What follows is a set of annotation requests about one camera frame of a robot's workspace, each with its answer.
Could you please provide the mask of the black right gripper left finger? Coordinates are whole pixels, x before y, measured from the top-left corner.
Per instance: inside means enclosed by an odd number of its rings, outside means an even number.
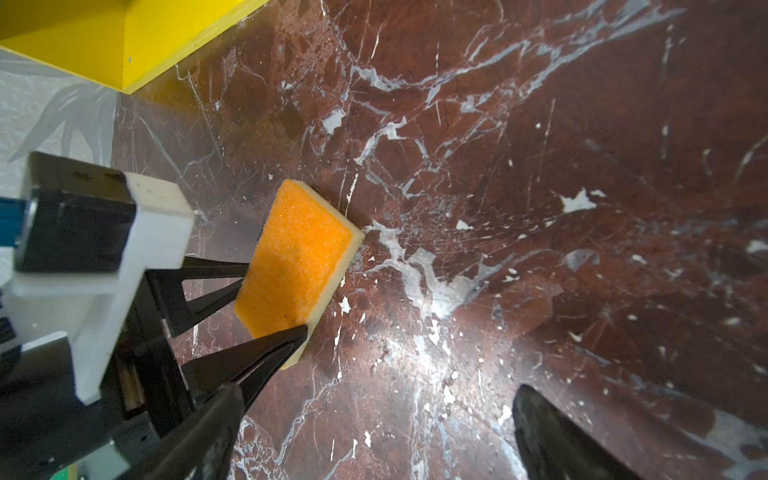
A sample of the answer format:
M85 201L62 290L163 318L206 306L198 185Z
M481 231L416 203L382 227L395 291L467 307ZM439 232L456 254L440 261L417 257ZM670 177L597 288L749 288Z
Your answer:
M226 479L243 415L240 387L225 385L121 477Z

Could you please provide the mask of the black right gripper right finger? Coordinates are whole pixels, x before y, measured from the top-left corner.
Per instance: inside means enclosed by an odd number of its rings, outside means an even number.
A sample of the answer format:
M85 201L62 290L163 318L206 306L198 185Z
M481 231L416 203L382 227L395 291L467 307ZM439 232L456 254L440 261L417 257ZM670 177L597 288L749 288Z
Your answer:
M529 385L512 407L515 438L530 479L636 479L591 436Z

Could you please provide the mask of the pale yellow sponge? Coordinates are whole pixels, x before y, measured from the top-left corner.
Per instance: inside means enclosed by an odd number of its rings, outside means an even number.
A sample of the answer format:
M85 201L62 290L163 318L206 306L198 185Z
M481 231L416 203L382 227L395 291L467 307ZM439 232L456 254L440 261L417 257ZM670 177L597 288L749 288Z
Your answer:
M280 185L234 302L253 338L305 325L313 334L364 234L309 185Z

